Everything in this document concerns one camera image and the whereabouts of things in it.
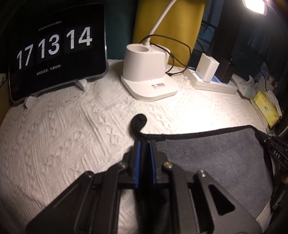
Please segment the purple and grey towel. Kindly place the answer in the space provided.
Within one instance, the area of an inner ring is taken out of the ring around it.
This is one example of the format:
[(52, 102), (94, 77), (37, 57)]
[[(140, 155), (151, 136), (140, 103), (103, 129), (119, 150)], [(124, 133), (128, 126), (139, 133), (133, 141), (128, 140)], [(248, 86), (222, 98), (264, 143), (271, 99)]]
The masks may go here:
[(190, 134), (144, 134), (144, 114), (133, 117), (130, 128), (137, 138), (155, 140), (159, 151), (184, 170), (207, 171), (265, 231), (271, 220), (273, 166), (251, 125)]

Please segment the yellow tissue box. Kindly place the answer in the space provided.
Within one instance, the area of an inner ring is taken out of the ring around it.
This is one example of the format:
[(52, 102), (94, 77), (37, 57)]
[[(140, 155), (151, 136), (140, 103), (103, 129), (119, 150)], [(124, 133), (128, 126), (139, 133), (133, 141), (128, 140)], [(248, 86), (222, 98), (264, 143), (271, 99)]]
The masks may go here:
[(258, 91), (253, 102), (265, 118), (270, 128), (274, 127), (282, 118), (278, 100), (272, 91)]

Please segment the white mesh basket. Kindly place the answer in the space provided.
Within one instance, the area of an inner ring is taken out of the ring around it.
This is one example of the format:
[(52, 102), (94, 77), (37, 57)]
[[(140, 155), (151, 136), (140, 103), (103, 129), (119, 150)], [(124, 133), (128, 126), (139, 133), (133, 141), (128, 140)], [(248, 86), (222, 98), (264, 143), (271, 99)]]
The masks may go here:
[(256, 83), (256, 91), (274, 92), (278, 86), (278, 82), (275, 80), (273, 76), (265, 75), (263, 72), (259, 72), (259, 79)]

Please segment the green tissue pack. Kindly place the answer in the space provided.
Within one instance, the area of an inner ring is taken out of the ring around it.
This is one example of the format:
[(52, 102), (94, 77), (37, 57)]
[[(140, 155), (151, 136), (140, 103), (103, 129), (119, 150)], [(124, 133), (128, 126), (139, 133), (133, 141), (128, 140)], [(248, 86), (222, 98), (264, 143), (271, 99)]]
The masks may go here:
[(238, 91), (240, 94), (248, 99), (253, 99), (256, 96), (256, 90), (253, 88), (255, 84), (254, 79), (252, 76), (248, 76), (249, 79), (245, 80), (238, 75), (233, 75), (232, 79), (237, 86)]

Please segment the white desk lamp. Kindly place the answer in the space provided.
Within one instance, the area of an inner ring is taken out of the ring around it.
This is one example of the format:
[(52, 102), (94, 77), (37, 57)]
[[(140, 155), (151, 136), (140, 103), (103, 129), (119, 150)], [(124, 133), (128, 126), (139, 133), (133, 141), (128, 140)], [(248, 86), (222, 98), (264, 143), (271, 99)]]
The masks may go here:
[[(168, 64), (175, 66), (178, 59), (168, 48), (150, 42), (152, 37), (162, 37), (182, 43), (177, 39), (155, 34), (175, 2), (170, 1), (148, 36), (139, 43), (126, 46), (121, 82), (135, 99), (156, 101), (174, 96), (179, 90), (179, 85), (173, 79), (176, 73), (172, 73), (172, 69), (168, 67)], [(183, 69), (189, 67), (189, 62), (190, 58)]]

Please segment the white knitted table cloth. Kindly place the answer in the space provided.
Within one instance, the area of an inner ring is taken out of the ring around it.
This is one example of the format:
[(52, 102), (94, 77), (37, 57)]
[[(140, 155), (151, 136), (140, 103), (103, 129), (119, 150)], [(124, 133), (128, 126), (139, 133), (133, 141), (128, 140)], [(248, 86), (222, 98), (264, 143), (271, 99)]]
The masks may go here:
[(252, 125), (265, 131), (239, 93), (195, 90), (179, 74), (176, 95), (154, 102), (133, 98), (120, 80), (121, 60), (85, 91), (67, 85), (40, 95), (30, 109), (11, 107), (1, 124), (1, 203), (14, 225), (27, 223), (85, 171), (121, 160), (134, 138), (129, 125), (144, 114), (146, 134), (185, 134)]

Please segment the white power strip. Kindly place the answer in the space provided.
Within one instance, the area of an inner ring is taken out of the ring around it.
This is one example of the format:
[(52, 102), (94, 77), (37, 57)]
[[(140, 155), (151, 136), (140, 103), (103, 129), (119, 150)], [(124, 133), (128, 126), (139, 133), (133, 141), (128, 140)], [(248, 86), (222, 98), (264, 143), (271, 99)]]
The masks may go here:
[(190, 85), (196, 90), (212, 91), (225, 94), (235, 94), (237, 92), (237, 86), (229, 81), (228, 84), (220, 82), (215, 76), (210, 82), (204, 82), (196, 74), (194, 70), (187, 69), (184, 72), (184, 76), (188, 79)]

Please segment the black power adapter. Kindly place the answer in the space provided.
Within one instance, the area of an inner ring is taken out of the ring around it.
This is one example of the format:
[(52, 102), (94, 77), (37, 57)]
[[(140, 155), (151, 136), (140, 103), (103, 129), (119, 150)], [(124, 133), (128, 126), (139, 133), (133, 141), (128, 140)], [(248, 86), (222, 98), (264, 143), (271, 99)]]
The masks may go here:
[(215, 77), (223, 83), (228, 84), (234, 73), (235, 65), (225, 58), (221, 58), (216, 70)]

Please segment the white charger block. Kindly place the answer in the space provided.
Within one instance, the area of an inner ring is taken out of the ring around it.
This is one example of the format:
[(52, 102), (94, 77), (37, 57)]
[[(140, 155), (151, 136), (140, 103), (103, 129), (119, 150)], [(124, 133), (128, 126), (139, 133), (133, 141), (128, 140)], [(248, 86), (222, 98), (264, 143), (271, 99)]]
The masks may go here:
[(216, 59), (202, 53), (195, 72), (202, 81), (211, 82), (218, 66), (219, 62)]

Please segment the yellow chair back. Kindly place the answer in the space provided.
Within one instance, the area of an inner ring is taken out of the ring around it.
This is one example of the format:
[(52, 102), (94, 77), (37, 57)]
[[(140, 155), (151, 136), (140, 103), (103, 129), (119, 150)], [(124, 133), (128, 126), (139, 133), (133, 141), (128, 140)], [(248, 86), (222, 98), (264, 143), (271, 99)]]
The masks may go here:
[[(148, 36), (170, 1), (138, 1), (133, 43)], [(178, 59), (176, 66), (185, 67), (195, 46), (204, 11), (209, 1), (176, 1), (155, 31), (157, 35), (177, 39), (182, 43), (152, 37), (150, 42), (168, 48)]]

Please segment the tablet showing clock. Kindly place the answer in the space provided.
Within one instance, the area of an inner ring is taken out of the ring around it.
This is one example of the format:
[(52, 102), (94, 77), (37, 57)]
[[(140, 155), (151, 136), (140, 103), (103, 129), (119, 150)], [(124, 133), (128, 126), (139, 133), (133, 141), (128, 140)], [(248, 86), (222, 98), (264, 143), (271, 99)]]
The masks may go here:
[(25, 1), (10, 17), (14, 103), (108, 71), (103, 1)]

